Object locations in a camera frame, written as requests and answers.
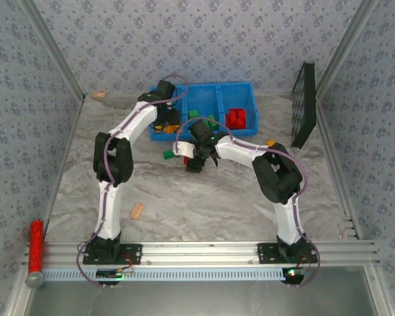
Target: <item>red rolling pin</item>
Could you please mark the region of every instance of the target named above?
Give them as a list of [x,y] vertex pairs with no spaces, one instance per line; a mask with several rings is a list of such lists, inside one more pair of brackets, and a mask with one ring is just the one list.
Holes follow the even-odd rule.
[[31,223],[28,276],[25,280],[25,284],[30,288],[39,288],[44,280],[42,274],[42,256],[44,249],[43,230],[43,221],[36,220]]

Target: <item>aluminum rail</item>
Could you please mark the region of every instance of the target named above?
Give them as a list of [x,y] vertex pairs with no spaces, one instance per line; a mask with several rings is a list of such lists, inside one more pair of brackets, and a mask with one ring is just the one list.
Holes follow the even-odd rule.
[[[138,242],[143,245],[141,268],[174,267],[293,267],[294,264],[260,265],[257,244],[260,242]],[[372,240],[315,242],[322,266],[355,267],[376,265],[379,257]],[[79,242],[46,242],[44,269],[70,268],[75,265]],[[28,250],[22,265],[28,264]],[[116,267],[83,265],[83,267]]]

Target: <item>blue plastic bin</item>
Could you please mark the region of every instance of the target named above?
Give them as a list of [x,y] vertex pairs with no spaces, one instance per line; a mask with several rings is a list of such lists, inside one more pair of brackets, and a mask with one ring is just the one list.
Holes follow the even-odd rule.
[[[185,86],[177,86],[178,95],[185,91]],[[189,92],[182,99],[178,100],[174,108],[181,113],[182,122],[188,120],[188,111],[197,110],[201,117],[208,117],[213,115],[215,120],[225,124],[225,114],[230,109],[245,109],[246,110],[246,129],[232,130],[235,136],[254,136],[257,134],[259,126],[259,113],[253,94],[253,88],[249,82],[235,82],[225,84],[191,84]],[[191,140],[187,127],[193,124],[188,124],[180,135],[181,140]],[[156,133],[154,129],[150,128],[151,140],[156,142],[173,142],[176,139],[176,134],[166,134],[164,132]]]
[[255,101],[253,88],[249,82],[237,82],[231,84],[219,84],[221,94],[221,108],[224,111],[223,121],[225,123],[225,114],[230,109],[246,110],[246,129],[232,130],[234,136],[254,136],[257,134],[259,126],[259,113]]

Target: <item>red block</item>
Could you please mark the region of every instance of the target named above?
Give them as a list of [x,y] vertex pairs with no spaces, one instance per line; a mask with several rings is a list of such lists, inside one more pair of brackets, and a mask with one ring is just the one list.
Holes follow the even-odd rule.
[[230,109],[229,113],[225,115],[226,127],[232,130],[246,129],[246,110],[245,109]]

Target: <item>red cylinder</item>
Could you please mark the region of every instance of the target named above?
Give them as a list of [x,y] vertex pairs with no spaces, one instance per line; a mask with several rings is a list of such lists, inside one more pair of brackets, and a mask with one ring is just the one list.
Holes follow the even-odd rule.
[[43,221],[36,220],[31,223],[28,274],[42,271],[42,256],[44,248],[43,230]]

